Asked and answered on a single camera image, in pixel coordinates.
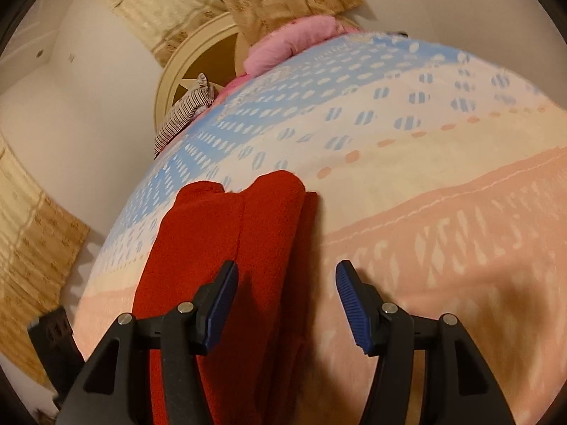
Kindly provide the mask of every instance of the bedspread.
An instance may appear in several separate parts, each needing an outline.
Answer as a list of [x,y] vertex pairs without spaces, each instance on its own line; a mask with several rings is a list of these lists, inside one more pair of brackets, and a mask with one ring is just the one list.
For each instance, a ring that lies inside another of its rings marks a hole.
[[357,423],[367,398],[376,360],[342,312],[343,259],[408,312],[456,314],[517,423],[541,417],[567,377],[567,114],[504,68],[379,33],[248,82],[158,157],[94,266],[75,321],[81,351],[131,309],[182,186],[239,191],[277,169],[321,197],[296,423]]

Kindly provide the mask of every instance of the headboard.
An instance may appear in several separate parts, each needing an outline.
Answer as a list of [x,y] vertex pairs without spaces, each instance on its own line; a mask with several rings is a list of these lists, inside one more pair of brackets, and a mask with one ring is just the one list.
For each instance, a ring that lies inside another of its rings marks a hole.
[[189,35],[169,59],[159,82],[154,107],[155,129],[199,73],[205,73],[217,90],[244,73],[248,48],[229,13],[211,19]]

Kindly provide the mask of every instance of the ceiling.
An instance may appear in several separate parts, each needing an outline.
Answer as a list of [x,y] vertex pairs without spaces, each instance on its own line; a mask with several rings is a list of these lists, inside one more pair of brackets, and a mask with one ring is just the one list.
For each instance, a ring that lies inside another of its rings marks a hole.
[[47,64],[59,27],[73,0],[37,0],[0,57],[0,94]]

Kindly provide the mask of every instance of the red fleece blanket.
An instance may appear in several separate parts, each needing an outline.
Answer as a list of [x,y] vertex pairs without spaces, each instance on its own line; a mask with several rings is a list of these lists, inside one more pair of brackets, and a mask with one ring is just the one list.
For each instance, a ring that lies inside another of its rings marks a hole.
[[[239,284],[219,345],[198,357],[215,425],[274,425],[293,406],[305,345],[308,261],[318,204],[277,171],[241,193],[196,182],[163,218],[135,294],[137,318],[191,300],[231,259]],[[160,352],[150,355],[155,425],[166,425]]]

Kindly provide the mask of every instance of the pink pillow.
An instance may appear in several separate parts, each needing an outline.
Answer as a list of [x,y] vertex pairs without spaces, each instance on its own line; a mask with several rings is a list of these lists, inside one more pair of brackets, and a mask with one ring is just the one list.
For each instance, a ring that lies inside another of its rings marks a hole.
[[297,53],[345,33],[352,33],[351,28],[345,28],[333,16],[307,16],[291,21],[250,48],[246,73],[259,76]]

